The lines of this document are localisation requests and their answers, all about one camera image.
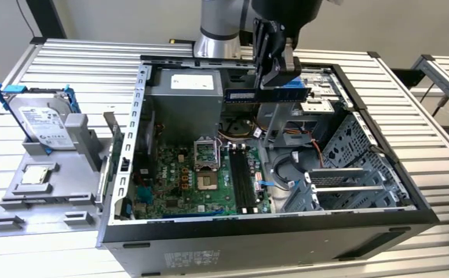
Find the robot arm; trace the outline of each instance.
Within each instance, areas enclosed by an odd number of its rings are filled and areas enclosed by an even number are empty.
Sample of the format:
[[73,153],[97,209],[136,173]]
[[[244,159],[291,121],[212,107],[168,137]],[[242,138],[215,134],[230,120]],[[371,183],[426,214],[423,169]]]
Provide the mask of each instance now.
[[300,28],[315,19],[322,0],[252,0],[255,87],[284,85],[302,72],[292,56]]

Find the blue drive bracket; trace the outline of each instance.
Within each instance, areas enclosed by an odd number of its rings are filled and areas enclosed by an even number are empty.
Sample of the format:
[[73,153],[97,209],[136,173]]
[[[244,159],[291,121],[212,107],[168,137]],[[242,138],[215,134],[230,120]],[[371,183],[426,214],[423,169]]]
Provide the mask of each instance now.
[[[26,87],[25,86],[18,86],[18,85],[8,85],[6,88],[9,86],[13,86],[10,87],[10,91],[13,91],[14,93],[22,93],[25,90],[26,90]],[[25,134],[25,137],[26,137],[26,141],[28,142],[32,142],[32,137],[30,135],[28,135],[26,131],[25,131],[25,128],[22,127],[18,119],[16,118],[16,115],[14,115],[14,112],[10,110],[10,107],[9,107],[9,104],[6,102],[6,100],[4,99],[4,95],[2,95],[2,91],[1,91],[1,87],[2,87],[2,84],[0,83],[0,103],[2,104],[2,108],[4,110],[9,111],[9,114],[12,115],[20,129],[22,130],[24,134]]]
[[77,105],[77,102],[76,102],[75,91],[72,90],[72,88],[69,88],[69,84],[67,84],[62,91],[65,92],[69,98],[71,111],[73,113],[81,113],[80,106]]
[[[32,137],[30,135],[26,133],[25,128],[21,125],[21,122],[18,121],[14,112],[10,109],[9,103],[6,102],[6,100],[4,99],[4,95],[2,93],[6,94],[22,94],[22,93],[36,93],[36,92],[64,92],[67,94],[68,97],[68,101],[69,101],[69,106],[71,106],[71,111],[73,113],[81,113],[80,111],[80,107],[77,105],[77,101],[76,101],[76,97],[75,97],[75,91],[72,90],[72,88],[69,88],[69,85],[65,85],[65,87],[62,89],[30,89],[28,90],[25,86],[22,85],[8,85],[4,90],[1,90],[2,84],[0,83],[0,103],[2,104],[4,110],[9,111],[12,117],[14,118],[14,121],[18,125],[18,127],[21,128],[25,137],[26,137],[26,142],[33,142],[32,141]],[[44,147],[45,153],[49,154],[52,152],[52,149]]]

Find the black cable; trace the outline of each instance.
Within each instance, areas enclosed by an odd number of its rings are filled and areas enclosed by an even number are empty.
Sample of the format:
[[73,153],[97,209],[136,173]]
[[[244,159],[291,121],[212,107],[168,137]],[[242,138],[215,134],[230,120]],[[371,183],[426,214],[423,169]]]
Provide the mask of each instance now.
[[[291,161],[291,165],[292,165],[292,167],[295,168],[295,170],[296,170],[298,172],[300,172],[302,174],[306,172],[306,169],[302,168],[302,166],[299,165],[299,154],[300,154],[304,150],[307,150],[307,149],[310,149],[310,148],[307,148],[307,147],[304,147],[304,146],[299,146],[299,147],[295,147],[295,148],[291,150],[291,152],[290,152],[290,161]],[[294,158],[292,158],[292,152],[296,152],[296,153],[298,153],[298,162],[294,161]]]
[[[278,155],[278,156],[275,157],[274,161],[272,161],[272,174],[274,174],[274,176],[278,178],[278,180],[279,180],[282,183],[284,183],[284,184],[287,184],[288,180],[287,180],[286,178],[283,178],[283,177],[279,175],[278,168],[279,168],[279,166],[280,166],[284,162],[287,162],[287,160],[288,160],[288,155],[287,155],[287,153],[283,153],[282,155]],[[275,184],[274,184],[274,187],[278,188],[278,189],[280,189],[282,191],[288,191],[288,189],[284,189],[284,188],[279,187],[279,186],[275,185]]]
[[20,3],[17,2],[17,0],[16,0],[16,5],[17,5],[17,9],[20,10],[20,14],[21,14],[22,20],[24,20],[25,23],[26,23],[28,29],[30,29],[32,36],[36,36],[36,33],[33,33],[33,30],[32,30],[32,27],[30,27],[30,25],[29,25],[29,23],[28,23],[28,20],[26,20],[26,18],[25,18],[25,15],[22,14],[21,6],[20,6]]
[[296,127],[296,129],[299,130],[299,133],[303,133],[303,130],[299,124],[296,124],[295,122],[288,122],[288,123],[291,123]]
[[433,111],[433,113],[431,113],[431,117],[434,117],[435,116],[435,114],[437,114],[437,112],[438,112],[438,110],[441,109],[441,107],[439,106],[437,106],[437,108],[435,108],[435,110]]
[[426,92],[425,92],[422,98],[419,99],[419,103],[422,103],[423,98],[426,97],[427,92],[430,92],[430,89],[431,89],[431,87],[434,86],[434,84],[435,84],[435,83],[433,83],[433,84],[430,85],[430,87],[427,88],[427,90],[426,90]]

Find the wire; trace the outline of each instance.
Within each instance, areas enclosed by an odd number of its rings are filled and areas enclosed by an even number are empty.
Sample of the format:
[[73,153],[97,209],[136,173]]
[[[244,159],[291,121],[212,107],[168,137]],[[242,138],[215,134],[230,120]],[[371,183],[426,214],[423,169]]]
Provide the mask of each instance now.
[[20,2],[17,2],[17,0],[16,0],[16,5],[17,5],[17,9],[20,10],[20,14],[21,14],[22,20],[24,20],[25,23],[26,23],[28,29],[30,29],[32,36],[36,36],[36,33],[33,33],[33,30],[32,30],[32,27],[30,27],[30,25],[29,25],[29,23],[28,23],[28,20],[26,20],[26,18],[25,18],[25,15],[22,14],[22,10],[21,10],[21,6],[20,6]]
[[441,109],[439,106],[437,106],[435,110],[433,110],[431,116],[434,117],[437,115],[438,110]]
[[314,145],[314,147],[315,147],[315,149],[316,149],[318,161],[319,161],[319,167],[323,168],[322,152],[319,151],[319,148],[318,148],[315,139],[311,139],[311,144]]
[[433,84],[430,85],[430,87],[427,88],[427,90],[426,90],[426,92],[425,92],[422,98],[419,99],[419,103],[422,103],[423,98],[426,97],[427,92],[430,92],[430,89],[431,89],[431,87],[434,86],[434,84],[435,84],[435,83],[433,83]]
[[299,133],[303,133],[303,130],[299,124],[296,124],[295,122],[288,122],[288,123],[291,123],[298,128]]

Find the cable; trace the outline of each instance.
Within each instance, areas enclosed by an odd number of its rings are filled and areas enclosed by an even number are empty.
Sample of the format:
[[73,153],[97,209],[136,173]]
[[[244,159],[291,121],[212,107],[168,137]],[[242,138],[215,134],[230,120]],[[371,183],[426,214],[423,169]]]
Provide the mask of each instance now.
[[433,83],[433,84],[430,85],[430,87],[427,88],[427,90],[426,90],[426,92],[425,92],[422,98],[419,99],[419,103],[422,103],[423,98],[426,97],[427,92],[430,92],[430,89],[431,89],[431,87],[434,86],[434,84],[435,84],[435,83]]
[[290,158],[288,158],[288,153],[283,153],[282,155],[287,155],[287,156],[284,156],[283,158],[280,158],[280,160],[275,164],[272,163],[272,174],[276,176],[276,178],[279,179],[279,181],[282,181],[283,183],[287,184],[288,180],[279,175],[279,166],[282,164],[284,164],[287,161],[290,161]]
[[28,23],[28,20],[26,20],[26,18],[25,18],[25,15],[22,14],[22,10],[21,10],[21,6],[20,6],[20,2],[17,2],[17,0],[16,0],[16,5],[17,5],[17,9],[20,10],[20,14],[21,14],[22,20],[24,20],[25,23],[26,23],[28,29],[30,29],[32,36],[36,36],[36,33],[33,33],[33,30],[32,30],[32,27],[30,27],[30,25],[29,25],[29,23]]
[[315,139],[311,139],[311,144],[314,145],[314,147],[315,147],[315,149],[316,149],[318,161],[319,161],[319,167],[323,168],[322,152],[319,151],[319,148],[318,148]]
[[299,124],[296,124],[295,122],[288,122],[291,123],[299,130],[299,133],[303,133],[302,127],[299,126]]
[[434,117],[437,115],[437,112],[438,112],[439,109],[441,109],[441,107],[437,106],[435,110],[433,110],[431,117]]

